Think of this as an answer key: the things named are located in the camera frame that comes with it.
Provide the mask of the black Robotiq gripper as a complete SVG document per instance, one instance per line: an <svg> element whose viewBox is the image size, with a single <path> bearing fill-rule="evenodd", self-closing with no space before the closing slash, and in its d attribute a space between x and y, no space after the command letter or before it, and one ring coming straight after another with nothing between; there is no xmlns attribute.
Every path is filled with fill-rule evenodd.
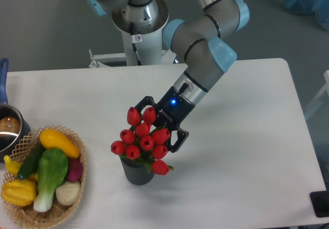
<svg viewBox="0 0 329 229"><path fill-rule="evenodd" d="M177 152L189 136L189 132L179 126L195 108L195 104L181 97L180 93L172 86L158 103L155 103L152 96L145 96L137 103L135 109L138 113L141 113L146 106L151 106L155 109L156 120L153 125L156 127L166 125L170 131L171 136L167 140L168 150L172 153ZM172 131L176 132L176 141L172 140Z"/></svg>

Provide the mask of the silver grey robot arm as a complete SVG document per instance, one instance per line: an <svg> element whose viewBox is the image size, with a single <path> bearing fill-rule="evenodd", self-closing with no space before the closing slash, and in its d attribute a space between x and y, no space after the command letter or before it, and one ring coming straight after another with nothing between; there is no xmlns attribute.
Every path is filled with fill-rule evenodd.
<svg viewBox="0 0 329 229"><path fill-rule="evenodd" d="M168 149L176 152L189 133L181 122L236 61L236 52L224 37L244 27L249 9L243 0L198 0L204 15L194 23L169 20L163 0L87 0L97 15L110 14L122 34L128 66L160 64L165 45L187 69L159 102L150 96L136 106L152 105L154 125L177 133Z"/></svg>

